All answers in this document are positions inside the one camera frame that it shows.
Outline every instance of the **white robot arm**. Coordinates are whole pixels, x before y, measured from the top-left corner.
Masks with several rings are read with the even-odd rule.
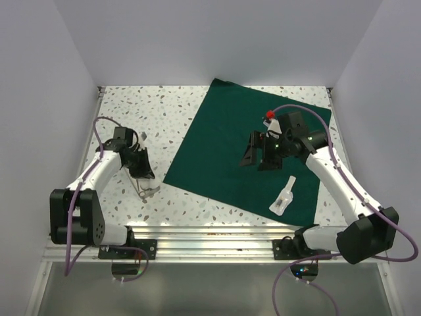
[[[364,196],[364,201],[350,189],[331,159],[326,133],[310,132],[300,111],[271,117],[265,120],[266,133],[254,131],[240,166],[254,165],[257,149],[262,149],[259,170],[280,169],[282,159],[298,157],[325,185],[337,202],[348,226],[318,226],[300,228],[290,242],[299,257],[314,255],[317,250],[336,251],[355,264],[388,250],[393,245],[395,229],[382,221],[366,203],[385,215],[395,224],[399,221],[392,207],[384,209],[341,165],[349,182]],[[337,163],[341,163],[333,148]]]
[[[102,144],[102,150],[97,149],[86,170],[67,188],[51,193],[51,240],[55,244],[66,244],[70,234],[72,244],[132,246],[134,236],[131,227],[106,223],[99,196],[122,167],[129,170],[132,178],[147,183],[148,188],[159,189],[159,181],[149,164],[147,148],[142,139],[133,144],[133,137],[133,130],[116,127],[113,138]]]

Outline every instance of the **clear plastic bottle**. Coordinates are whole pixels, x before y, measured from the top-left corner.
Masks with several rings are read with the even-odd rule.
[[[294,195],[292,194],[292,186],[295,182],[295,177],[290,176],[285,188],[282,189],[281,193],[278,195],[278,198],[275,200],[274,203],[269,207],[269,210],[274,212],[275,214],[281,216],[287,206],[292,202]]]

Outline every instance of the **green felt mat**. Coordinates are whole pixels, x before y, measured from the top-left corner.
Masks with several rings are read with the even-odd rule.
[[[278,222],[298,226],[312,224],[320,181],[300,160],[284,159],[283,169],[276,171],[259,172],[258,165],[239,167],[250,133],[266,130],[262,123],[266,112],[288,103],[307,106],[329,124],[330,110],[213,80],[164,183]],[[303,117],[310,131],[322,128],[311,114],[303,111]],[[292,189],[294,199],[285,213],[277,216],[269,206],[290,175],[297,178]]]

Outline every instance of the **terrazzo surface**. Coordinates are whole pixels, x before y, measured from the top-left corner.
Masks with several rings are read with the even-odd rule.
[[[146,132],[145,145],[148,147],[151,167],[162,181],[208,88],[208,86],[108,86],[99,115],[112,117],[123,126],[133,128],[139,133]],[[250,88],[330,109],[330,100],[325,87],[251,86]],[[112,137],[113,123],[101,120],[97,128],[102,141]],[[330,132],[339,157],[346,163],[333,115]],[[92,160],[96,147],[97,141],[95,136],[92,136],[85,167]],[[159,192],[146,200],[141,200],[123,170],[115,174],[108,183],[100,201],[105,220],[119,225],[282,225],[167,184],[161,184]],[[314,222],[324,226],[345,225],[339,207],[323,184],[320,184],[319,188]]]

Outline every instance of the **purple cable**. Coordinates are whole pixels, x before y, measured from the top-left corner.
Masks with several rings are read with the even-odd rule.
[[[101,142],[101,139],[98,135],[96,124],[99,120],[109,120],[118,126],[121,126],[120,123],[116,122],[112,118],[109,117],[97,117],[93,121],[93,133],[95,134],[95,137],[97,138],[97,141],[99,142],[99,159],[101,160],[104,156],[104,146]],[[96,168],[96,166],[99,164],[99,160],[95,160],[95,162],[88,168],[88,170],[82,175],[81,179],[82,181],[79,182],[78,186],[76,187],[72,199],[70,200],[70,205],[68,208],[68,215],[67,215],[67,237],[66,237],[66,267],[64,269],[64,275],[67,277],[70,271],[73,268],[74,263],[76,262],[77,258],[79,258],[79,255],[87,248],[87,246],[83,247],[73,258],[72,262],[70,263],[70,254],[72,252],[72,223],[73,223],[73,212],[74,207],[76,204],[76,199],[78,198],[78,194],[80,191],[80,188],[83,185],[83,182],[87,179],[87,177],[91,174],[92,170]]]
[[[290,267],[292,267],[293,265],[296,265],[300,262],[303,261],[308,261],[308,260],[317,260],[317,259],[330,259],[332,257],[339,257],[341,254],[340,253],[335,253],[335,254],[331,254],[331,255],[314,255],[312,257],[308,257],[308,258],[303,258],[303,259],[298,259],[295,260],[292,263],[289,263],[285,268],[283,268],[281,271],[279,271],[279,273],[276,275],[275,281],[274,281],[274,285],[272,286],[272,303],[274,305],[274,309],[275,309],[275,313],[277,316],[280,316],[281,314],[278,311],[278,307],[276,306],[276,285],[280,279],[280,277],[282,276],[282,273],[284,273],[285,271],[287,271]],[[317,285],[315,283],[309,283],[309,285],[319,289],[320,291],[322,291],[323,293],[325,293],[325,295],[327,295],[327,297],[329,297],[329,299],[332,301],[334,307],[335,307],[335,314],[336,316],[339,315],[339,307],[337,306],[334,298],[332,297],[332,295],[330,295],[325,289],[323,289],[323,287],[321,287],[320,285]]]
[[[302,105],[296,105],[296,104],[287,104],[287,105],[281,105],[280,107],[277,107],[276,109],[274,109],[274,112],[279,111],[280,109],[284,109],[286,107],[296,107],[298,109],[304,110],[306,112],[309,112],[311,114],[313,114],[323,125],[325,131],[326,131],[326,135],[328,137],[328,146],[329,146],[329,154],[330,157],[332,158],[332,161],[334,162],[335,165],[337,165],[337,160],[336,157],[334,155],[334,145],[332,143],[332,139],[330,137],[330,132],[329,132],[329,128],[328,125],[326,125],[326,123],[324,122],[324,120],[320,117],[319,114],[317,114],[316,112],[314,112],[313,110],[307,109],[306,107],[302,106]],[[339,174],[341,175],[342,179],[346,182],[346,184],[348,185],[348,187],[352,190],[352,192],[354,192],[354,194],[362,201],[364,202],[364,196],[362,196],[362,194],[360,192],[358,192],[357,188],[354,187],[354,185],[351,183],[351,181],[348,179],[348,177],[346,176],[346,174],[343,172],[341,167],[337,167],[337,171],[339,172]],[[397,230],[398,232],[400,232],[413,246],[414,248],[414,253],[407,258],[387,258],[387,257],[381,257],[378,255],[373,256],[373,258],[376,259],[380,259],[380,260],[386,260],[386,261],[392,261],[392,262],[409,262],[412,260],[415,260],[418,257],[418,246],[416,245],[415,240],[407,233],[405,232],[402,228],[400,228],[399,226],[397,226],[394,222],[392,222],[391,220],[389,220],[386,216],[384,216],[383,214],[381,214],[374,206],[372,206],[370,203],[366,203],[367,207],[374,212],[374,214],[376,214],[377,216],[379,216],[383,221],[385,221],[388,225],[390,225],[391,227],[393,227],[395,230]]]

